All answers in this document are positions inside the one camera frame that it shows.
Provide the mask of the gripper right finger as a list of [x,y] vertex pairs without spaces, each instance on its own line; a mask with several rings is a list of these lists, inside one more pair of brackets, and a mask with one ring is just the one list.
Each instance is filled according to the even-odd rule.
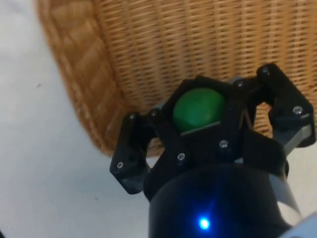
[[[277,65],[234,83],[199,80],[225,98],[220,123],[199,132],[200,160],[285,160],[293,149],[316,142],[312,104]],[[254,130],[257,106],[264,102],[271,107],[272,138]]]

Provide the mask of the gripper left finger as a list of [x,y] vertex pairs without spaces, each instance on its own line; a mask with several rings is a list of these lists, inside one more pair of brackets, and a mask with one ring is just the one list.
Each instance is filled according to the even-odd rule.
[[[170,180],[198,164],[201,154],[178,128],[173,112],[182,96],[201,87],[202,76],[185,79],[161,108],[124,117],[110,172],[129,194],[155,195]],[[150,168],[146,157],[154,138],[163,144],[164,151]]]

